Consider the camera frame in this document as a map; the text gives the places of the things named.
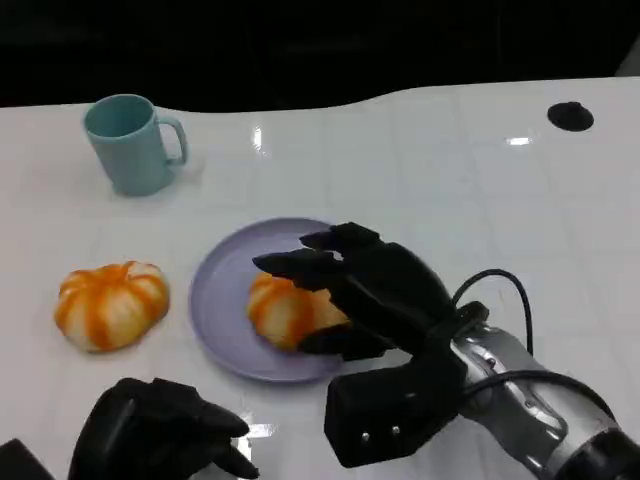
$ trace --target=plate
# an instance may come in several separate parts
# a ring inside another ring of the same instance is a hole
[[[276,218],[245,227],[220,242],[202,262],[189,295],[191,322],[218,363],[251,378],[304,382],[334,373],[337,356],[283,352],[260,337],[247,318],[249,288],[258,274],[251,259],[301,248],[299,238],[329,225],[305,218]]]

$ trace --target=toy pumpkin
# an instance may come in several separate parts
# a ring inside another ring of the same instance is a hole
[[[135,342],[169,309],[169,286],[160,269],[133,261],[71,272],[58,297],[58,328],[91,352]]]
[[[259,335],[280,349],[295,350],[309,334],[349,322],[330,296],[328,290],[309,292],[259,273],[249,291],[247,315]]]

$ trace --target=white table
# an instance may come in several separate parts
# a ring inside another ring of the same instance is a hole
[[[590,131],[547,121],[547,108],[568,100],[593,112]],[[322,433],[326,382],[255,383],[207,360],[188,319],[190,280],[225,235],[272,216],[378,229],[451,289],[483,268],[513,270],[531,295],[539,360],[589,383],[640,439],[640,79],[425,88],[326,110],[173,112],[193,157],[174,185],[143,199],[112,193],[81,129],[85,108],[0,110],[0,443],[22,438],[57,478],[95,400],[123,376],[192,384],[274,425],[252,441],[265,480],[531,478],[465,420],[412,458],[343,470]],[[165,271],[171,311],[135,348],[78,352],[52,320],[59,282],[128,258]],[[523,333],[508,284],[486,281],[472,296],[494,324]]]

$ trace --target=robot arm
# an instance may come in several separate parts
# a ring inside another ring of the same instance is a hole
[[[204,401],[195,388],[124,378],[102,394],[71,460],[69,480],[187,480],[215,463],[235,477],[258,469],[233,446],[249,432],[235,414]],[[18,440],[0,446],[3,480],[53,480]]]
[[[403,366],[338,377],[327,396],[325,433],[340,462],[359,466],[411,455],[457,415],[485,426],[537,478],[640,478],[640,448],[589,387],[549,372],[525,348],[487,323],[479,302],[461,308],[437,275],[404,247],[356,224],[301,238],[306,249],[254,259],[301,288],[327,288],[353,327],[313,335],[310,353],[345,359],[400,348]]]

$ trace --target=mug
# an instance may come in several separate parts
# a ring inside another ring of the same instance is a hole
[[[169,157],[159,125],[171,125],[182,154]],[[116,192],[149,195],[173,180],[173,166],[184,165],[189,157],[187,137],[175,118],[158,116],[153,104],[139,95],[113,95],[89,108],[84,128],[104,171]]]

